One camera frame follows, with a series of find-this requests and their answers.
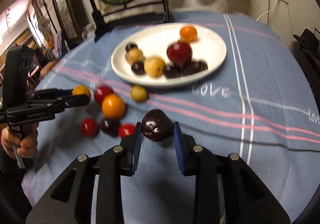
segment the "orange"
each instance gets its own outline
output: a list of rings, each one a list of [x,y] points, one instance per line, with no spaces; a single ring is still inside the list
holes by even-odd
[[[106,118],[120,119],[124,116],[125,103],[119,95],[109,94],[102,102],[102,112]]]
[[[86,94],[91,99],[90,89],[85,85],[79,85],[75,87],[71,93],[71,95],[82,95]]]
[[[198,37],[196,28],[192,25],[187,25],[181,28],[180,37],[186,39],[188,42],[192,42]]]

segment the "white plate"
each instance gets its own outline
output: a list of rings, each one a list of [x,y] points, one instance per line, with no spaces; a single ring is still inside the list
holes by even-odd
[[[193,60],[205,60],[208,69],[190,76],[166,79],[164,76],[152,78],[148,75],[138,76],[131,71],[131,66],[125,61],[125,46],[129,42],[137,43],[145,57],[151,55],[161,56],[165,62],[170,62],[167,57],[167,47],[180,38],[179,32],[186,23],[161,24],[145,28],[123,40],[113,51],[111,66],[113,71],[125,81],[133,84],[153,88],[174,88],[197,82],[213,73],[223,63],[227,55],[224,40],[214,31],[200,25],[194,25],[198,31],[198,40],[191,43]]]

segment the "yellow fruit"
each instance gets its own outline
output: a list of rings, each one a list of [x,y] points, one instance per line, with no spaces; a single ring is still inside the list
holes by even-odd
[[[71,95],[82,95],[82,94],[86,94],[89,97],[89,99],[91,99],[90,89],[85,85],[79,85],[75,87],[71,93]]]
[[[134,47],[125,54],[124,58],[132,66],[139,61],[143,61],[143,52],[138,47]]]
[[[148,99],[147,91],[138,85],[134,85],[131,89],[130,96],[135,102],[143,102]]]
[[[144,61],[144,70],[150,77],[160,77],[164,66],[164,60],[157,56],[151,56]]]

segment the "white cable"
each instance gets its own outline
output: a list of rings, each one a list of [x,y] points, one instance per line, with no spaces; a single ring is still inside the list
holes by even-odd
[[[287,7],[288,7],[288,12],[289,12],[289,16],[290,16],[290,21],[291,21],[291,40],[292,40],[292,47],[293,47],[293,22],[292,22],[292,18],[291,18],[291,14],[290,14],[290,9],[289,9],[289,4],[287,4]]]
[[[276,4],[275,4],[275,6],[272,8],[272,10],[267,11],[267,12],[263,13],[262,15],[260,15],[260,17],[257,19],[257,21],[258,21],[262,16],[264,16],[265,14],[267,14],[268,12],[272,12],[272,11],[275,9],[275,7],[276,7],[276,5],[277,5],[278,1],[279,1],[279,0],[277,0],[277,1],[276,1]]]

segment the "dark red fruit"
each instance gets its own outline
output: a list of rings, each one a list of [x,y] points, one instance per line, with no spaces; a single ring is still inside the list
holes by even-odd
[[[98,127],[95,120],[92,118],[86,118],[81,124],[81,133],[83,136],[92,138],[97,134]]]
[[[160,109],[152,109],[141,121],[142,134],[154,142],[162,142],[173,135],[173,123]]]
[[[132,70],[132,72],[133,72],[134,74],[136,74],[136,75],[143,75],[143,74],[145,74],[144,64],[143,64],[142,61],[139,61],[139,62],[133,64],[133,65],[131,66],[131,70]]]
[[[129,43],[127,44],[127,46],[125,47],[125,51],[128,52],[129,50],[131,50],[132,48],[138,47],[137,44],[135,43]]]
[[[163,68],[163,74],[166,78],[176,78],[180,77],[181,69],[178,67],[173,67],[171,65],[166,65]]]
[[[182,74],[184,76],[189,76],[204,71],[206,69],[208,69],[208,65],[203,61],[191,62],[190,64],[182,68]]]
[[[118,134],[119,134],[120,138],[122,139],[128,135],[133,134],[135,129],[136,129],[136,126],[132,125],[132,124],[121,125],[119,127]]]
[[[120,126],[120,121],[118,119],[105,118],[100,123],[101,131],[112,137],[118,136],[119,126]]]
[[[114,93],[114,91],[111,87],[106,86],[106,85],[100,85],[94,91],[94,100],[95,100],[95,102],[97,102],[98,104],[101,105],[104,98],[107,95],[112,94],[112,93]]]
[[[167,56],[175,65],[182,68],[191,62],[192,49],[185,42],[175,43],[167,48]]]

